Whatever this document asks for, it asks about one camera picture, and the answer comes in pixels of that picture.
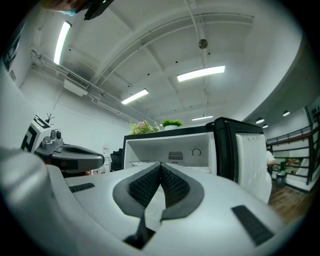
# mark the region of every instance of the ceiling light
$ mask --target ceiling light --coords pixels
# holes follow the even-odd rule
[[[283,116],[284,116],[284,117],[286,117],[286,116],[288,116],[288,115],[290,115],[290,112],[289,112],[289,111],[286,110],[286,111],[283,112]]]
[[[54,59],[53,59],[54,63],[56,63],[58,65],[60,64],[62,49],[64,47],[64,44],[65,44],[65,41],[67,38],[67,34],[68,34],[71,26],[72,25],[69,22],[65,21],[62,25],[61,30],[60,30],[58,41],[57,41],[56,47],[55,47]]]
[[[131,97],[125,99],[124,101],[122,101],[121,103],[126,105],[128,104],[129,102],[132,102],[144,95],[147,95],[149,92],[146,90],[146,89],[143,89],[142,91],[139,91],[138,93],[136,93],[135,95],[132,95]]]
[[[215,67],[209,67],[209,68],[203,68],[195,71],[191,71],[184,74],[179,74],[176,77],[178,78],[179,82],[189,80],[192,78],[199,78],[203,76],[218,74],[225,72],[226,66],[215,66]]]
[[[263,118],[261,118],[261,117],[259,117],[257,120],[256,120],[256,124],[261,124],[261,123],[263,123],[265,120],[263,119]]]
[[[213,118],[213,117],[214,117],[213,115],[203,116],[203,117],[194,118],[194,119],[192,119],[192,121],[197,121],[197,120],[207,119],[207,118]]]

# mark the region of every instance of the potted plant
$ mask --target potted plant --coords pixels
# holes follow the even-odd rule
[[[173,121],[173,120],[164,120],[162,122],[162,125],[163,125],[165,131],[178,129],[183,124],[184,123],[179,121],[179,120],[175,120],[175,121]]]
[[[154,127],[148,124],[147,121],[138,122],[138,123],[130,123],[131,132],[129,135],[138,135],[138,134],[149,134],[159,132],[160,128],[157,123],[154,123]]]

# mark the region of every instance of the person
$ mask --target person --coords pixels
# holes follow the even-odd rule
[[[266,170],[272,176],[272,167],[276,164],[276,159],[272,153],[267,149],[266,150]]]
[[[270,151],[266,151],[266,166],[273,167],[276,164],[276,159]]]

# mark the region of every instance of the refrigerator vent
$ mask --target refrigerator vent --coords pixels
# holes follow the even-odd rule
[[[169,160],[183,160],[184,153],[182,151],[170,151],[168,154]]]

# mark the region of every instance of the wall-mounted unit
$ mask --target wall-mounted unit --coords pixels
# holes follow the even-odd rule
[[[78,76],[69,72],[64,80],[64,88],[69,90],[70,92],[82,97],[83,95],[88,94],[89,84]]]

